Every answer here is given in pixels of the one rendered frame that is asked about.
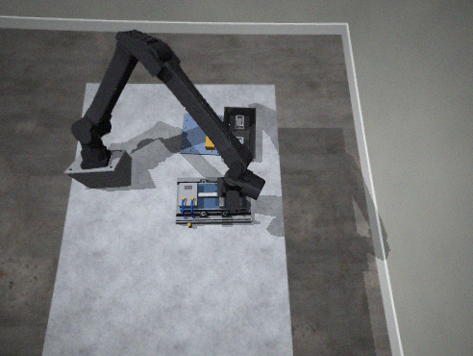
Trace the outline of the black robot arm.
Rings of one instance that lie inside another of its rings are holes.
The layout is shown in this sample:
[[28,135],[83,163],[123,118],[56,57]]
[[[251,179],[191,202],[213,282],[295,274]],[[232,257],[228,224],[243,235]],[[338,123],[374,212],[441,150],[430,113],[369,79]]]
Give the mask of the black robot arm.
[[252,161],[251,152],[230,132],[191,83],[168,44],[138,30],[117,32],[115,39],[112,60],[90,107],[84,117],[71,126],[75,139],[84,143],[81,145],[85,150],[81,150],[81,169],[108,166],[112,153],[100,138],[111,132],[112,110],[140,61],[152,77],[157,76],[171,90],[223,158],[229,168],[222,183],[226,216],[239,216],[239,197],[245,194],[257,200],[265,184],[264,179],[247,169]]

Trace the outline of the yellow brass block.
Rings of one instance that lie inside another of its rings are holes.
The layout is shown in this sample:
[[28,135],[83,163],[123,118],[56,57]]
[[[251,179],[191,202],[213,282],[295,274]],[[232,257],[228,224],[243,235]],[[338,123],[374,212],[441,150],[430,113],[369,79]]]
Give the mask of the yellow brass block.
[[214,150],[214,149],[215,149],[215,146],[206,135],[206,150]]

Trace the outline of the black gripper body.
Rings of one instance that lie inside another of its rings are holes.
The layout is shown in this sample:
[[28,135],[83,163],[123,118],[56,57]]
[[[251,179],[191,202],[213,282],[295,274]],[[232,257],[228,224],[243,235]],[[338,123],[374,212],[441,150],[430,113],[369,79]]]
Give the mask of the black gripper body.
[[217,195],[222,195],[222,183],[224,182],[224,177],[217,178]]

